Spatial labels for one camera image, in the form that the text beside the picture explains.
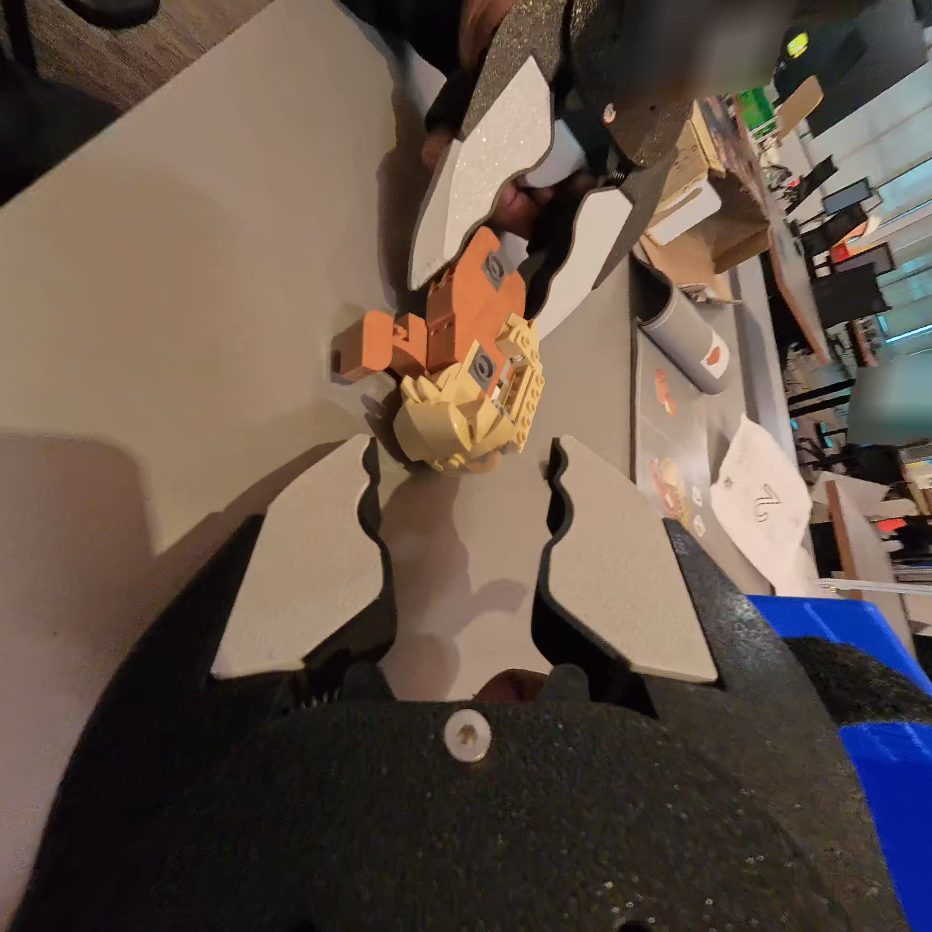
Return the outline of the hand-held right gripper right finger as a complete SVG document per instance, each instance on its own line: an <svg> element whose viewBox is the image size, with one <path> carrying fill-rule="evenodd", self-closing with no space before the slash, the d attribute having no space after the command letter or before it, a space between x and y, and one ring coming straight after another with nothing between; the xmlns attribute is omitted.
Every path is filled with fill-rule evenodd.
<svg viewBox="0 0 932 932"><path fill-rule="evenodd" d="M531 615L552 665L591 685L628 674L712 684L717 669L665 521L631 480L574 437L556 437Z"/></svg>

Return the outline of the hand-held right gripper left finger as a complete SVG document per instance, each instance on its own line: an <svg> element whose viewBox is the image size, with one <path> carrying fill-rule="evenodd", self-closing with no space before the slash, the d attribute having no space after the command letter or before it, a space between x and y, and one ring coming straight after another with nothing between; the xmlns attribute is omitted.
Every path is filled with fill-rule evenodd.
<svg viewBox="0 0 932 932"><path fill-rule="evenodd" d="M379 448L357 434L268 507L211 668L218 681L305 673L337 682L379 661L397 634L380 537Z"/></svg>

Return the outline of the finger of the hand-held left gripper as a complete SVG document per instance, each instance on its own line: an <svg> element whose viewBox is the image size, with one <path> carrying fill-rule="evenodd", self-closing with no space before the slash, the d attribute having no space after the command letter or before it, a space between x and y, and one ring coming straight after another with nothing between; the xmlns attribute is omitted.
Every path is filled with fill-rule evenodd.
<svg viewBox="0 0 932 932"><path fill-rule="evenodd" d="M541 339L594 290L632 210L620 187L604 185L581 197L571 219L559 220L528 282L526 312Z"/></svg>
<svg viewBox="0 0 932 932"><path fill-rule="evenodd" d="M417 216L407 268L416 292L462 252L493 214L507 183L536 168L553 146L553 96L530 54L482 105L482 115L440 158Z"/></svg>

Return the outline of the tan and brown brick model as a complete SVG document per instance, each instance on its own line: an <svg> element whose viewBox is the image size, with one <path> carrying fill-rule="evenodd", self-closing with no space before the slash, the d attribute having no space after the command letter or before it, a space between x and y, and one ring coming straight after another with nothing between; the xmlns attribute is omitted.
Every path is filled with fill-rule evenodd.
<svg viewBox="0 0 932 932"><path fill-rule="evenodd" d="M368 311L334 337L333 368L349 383L398 379L392 429L408 460L450 475L489 472L524 450L545 385L526 296L497 235L479 227L431 284L423 317Z"/></svg>

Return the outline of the person's left forearm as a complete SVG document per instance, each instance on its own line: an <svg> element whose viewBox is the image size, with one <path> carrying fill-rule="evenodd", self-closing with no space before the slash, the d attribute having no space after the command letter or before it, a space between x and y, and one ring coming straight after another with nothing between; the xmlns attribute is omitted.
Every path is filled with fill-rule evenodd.
<svg viewBox="0 0 932 932"><path fill-rule="evenodd" d="M340 1L393 48L406 43L445 76L460 70L462 1Z"/></svg>

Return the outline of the grey desk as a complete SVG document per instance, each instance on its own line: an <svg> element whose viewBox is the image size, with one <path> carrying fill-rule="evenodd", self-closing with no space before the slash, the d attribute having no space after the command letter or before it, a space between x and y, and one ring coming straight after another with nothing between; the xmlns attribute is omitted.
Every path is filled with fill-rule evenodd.
<svg viewBox="0 0 932 932"><path fill-rule="evenodd" d="M276 2L2 209L2 924L135 641L390 379L422 123L332 2Z"/></svg>

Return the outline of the person's left hand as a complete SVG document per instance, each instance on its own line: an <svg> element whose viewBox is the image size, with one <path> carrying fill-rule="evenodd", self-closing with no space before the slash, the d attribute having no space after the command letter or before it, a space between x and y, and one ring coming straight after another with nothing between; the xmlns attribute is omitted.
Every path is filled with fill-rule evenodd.
<svg viewBox="0 0 932 932"><path fill-rule="evenodd" d="M496 30L514 1L467 1L460 11L460 72L469 78L478 76L484 56ZM447 127L427 131L421 147L425 168L435 170L440 158L452 143L454 131ZM553 188L528 189L519 180L508 181L499 192L495 208L487 223L498 232L508 232L522 239L531 238L542 208L553 198Z"/></svg>

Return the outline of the brown cardboard box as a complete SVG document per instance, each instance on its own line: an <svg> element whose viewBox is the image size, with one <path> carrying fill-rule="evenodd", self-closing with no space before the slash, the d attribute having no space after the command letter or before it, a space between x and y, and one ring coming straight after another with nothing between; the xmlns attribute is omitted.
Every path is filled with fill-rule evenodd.
<svg viewBox="0 0 932 932"><path fill-rule="evenodd" d="M697 100L641 252L688 297L730 304L728 274L769 248L769 230L753 149L724 100Z"/></svg>

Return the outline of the paper sheet marked 2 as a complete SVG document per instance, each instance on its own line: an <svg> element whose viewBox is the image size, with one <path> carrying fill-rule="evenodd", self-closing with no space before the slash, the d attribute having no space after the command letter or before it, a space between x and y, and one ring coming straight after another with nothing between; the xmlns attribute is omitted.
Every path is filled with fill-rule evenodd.
<svg viewBox="0 0 932 932"><path fill-rule="evenodd" d="M710 496L721 528L775 595L812 595L816 569L803 544L812 510L808 488L775 439L746 415L740 417Z"/></svg>

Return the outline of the grey instruction booklet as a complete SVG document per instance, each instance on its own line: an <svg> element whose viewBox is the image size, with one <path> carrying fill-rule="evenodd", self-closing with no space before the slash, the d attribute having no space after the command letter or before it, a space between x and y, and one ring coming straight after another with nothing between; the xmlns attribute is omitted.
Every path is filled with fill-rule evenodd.
<svg viewBox="0 0 932 932"><path fill-rule="evenodd" d="M632 479L662 518L682 524L740 591L772 594L712 509L709 489L747 413L734 309L695 305L633 255Z"/></svg>

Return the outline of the wooden table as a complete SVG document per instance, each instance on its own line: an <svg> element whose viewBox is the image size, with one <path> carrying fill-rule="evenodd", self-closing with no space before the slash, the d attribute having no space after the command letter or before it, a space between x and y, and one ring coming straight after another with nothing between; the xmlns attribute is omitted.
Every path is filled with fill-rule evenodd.
<svg viewBox="0 0 932 932"><path fill-rule="evenodd" d="M817 362L826 365L831 359L830 347L798 238L775 200L766 201L766 212L768 254L777 290Z"/></svg>

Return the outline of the blue plastic bin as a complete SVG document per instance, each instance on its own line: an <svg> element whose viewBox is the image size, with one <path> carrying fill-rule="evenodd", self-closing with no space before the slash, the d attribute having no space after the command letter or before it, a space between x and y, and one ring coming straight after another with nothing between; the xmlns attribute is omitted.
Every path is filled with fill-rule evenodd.
<svg viewBox="0 0 932 932"><path fill-rule="evenodd" d="M864 789L913 930L931 929L930 678L872 603L751 596L803 666Z"/></svg>

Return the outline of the person's black shoe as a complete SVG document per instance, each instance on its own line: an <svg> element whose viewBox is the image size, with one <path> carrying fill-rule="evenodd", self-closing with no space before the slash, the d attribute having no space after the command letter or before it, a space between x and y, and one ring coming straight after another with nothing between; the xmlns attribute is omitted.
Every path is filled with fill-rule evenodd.
<svg viewBox="0 0 932 932"><path fill-rule="evenodd" d="M113 32L135 29L157 17L160 1L68 1L72 11L92 26Z"/></svg>

